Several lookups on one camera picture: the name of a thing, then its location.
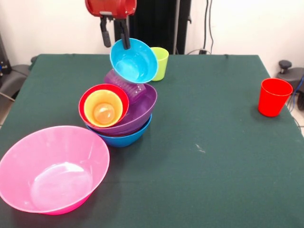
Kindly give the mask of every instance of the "red bowl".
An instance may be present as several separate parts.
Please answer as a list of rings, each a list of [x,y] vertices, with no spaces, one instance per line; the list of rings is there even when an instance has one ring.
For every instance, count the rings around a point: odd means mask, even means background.
[[[86,118],[85,111],[84,111],[84,105],[85,105],[85,101],[86,101],[87,97],[91,93],[93,93],[97,90],[101,90],[101,89],[110,90],[110,91],[116,93],[119,96],[119,98],[121,99],[121,101],[123,103],[123,114],[120,117],[119,121],[121,121],[124,118],[124,116],[126,115],[126,113],[128,112],[128,109],[129,109],[129,98],[128,98],[127,94],[125,93],[125,91],[123,89],[121,89],[120,87],[118,87],[116,85],[112,85],[112,84],[99,84],[99,85],[95,85],[95,86],[91,87],[81,96],[79,104],[78,104],[78,111],[79,111],[79,115],[80,115],[81,119],[87,125],[92,126],[94,128],[96,128],[97,126],[92,125]]]

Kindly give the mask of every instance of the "green tablecloth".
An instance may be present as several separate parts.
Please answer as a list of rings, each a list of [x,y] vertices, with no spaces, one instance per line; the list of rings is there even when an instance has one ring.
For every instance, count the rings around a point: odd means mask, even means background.
[[[45,127],[84,127],[79,98],[110,69],[109,56],[39,56],[0,130],[0,155]],[[89,200],[55,217],[1,200],[0,227],[304,227],[304,140],[286,108],[277,118],[257,111],[265,77],[258,56],[170,56],[165,79],[152,83],[149,129],[110,148]]]

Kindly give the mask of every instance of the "yellow bowl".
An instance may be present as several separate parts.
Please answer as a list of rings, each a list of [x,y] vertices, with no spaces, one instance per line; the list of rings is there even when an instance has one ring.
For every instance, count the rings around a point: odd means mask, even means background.
[[[92,125],[109,127],[122,116],[123,103],[116,93],[105,89],[97,90],[85,100],[84,112]]]

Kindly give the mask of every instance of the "green cup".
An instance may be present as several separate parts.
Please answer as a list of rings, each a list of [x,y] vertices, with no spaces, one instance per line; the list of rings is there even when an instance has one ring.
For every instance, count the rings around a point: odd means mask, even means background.
[[[165,77],[169,52],[161,47],[152,47],[158,62],[158,71],[152,81],[160,81]]]

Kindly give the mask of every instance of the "light blue bowl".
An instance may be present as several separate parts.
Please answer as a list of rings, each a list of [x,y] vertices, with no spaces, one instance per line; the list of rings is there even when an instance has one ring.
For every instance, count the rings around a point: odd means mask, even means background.
[[[113,45],[110,53],[113,69],[129,82],[150,82],[158,70],[156,55],[140,40],[130,38],[130,44],[128,50],[124,49],[121,39]]]
[[[150,115],[150,118],[141,127],[140,130],[138,130],[137,132],[135,132],[133,134],[127,135],[127,136],[117,136],[117,137],[106,136],[106,135],[102,135],[102,134],[94,131],[92,128],[90,128],[87,125],[86,125],[86,127],[89,130],[91,130],[92,132],[98,134],[107,145],[113,146],[113,147],[125,147],[125,146],[131,145],[132,143],[134,143],[136,140],[138,140],[143,135],[143,133],[147,130],[149,124],[151,123],[151,119],[152,119],[152,114]]]

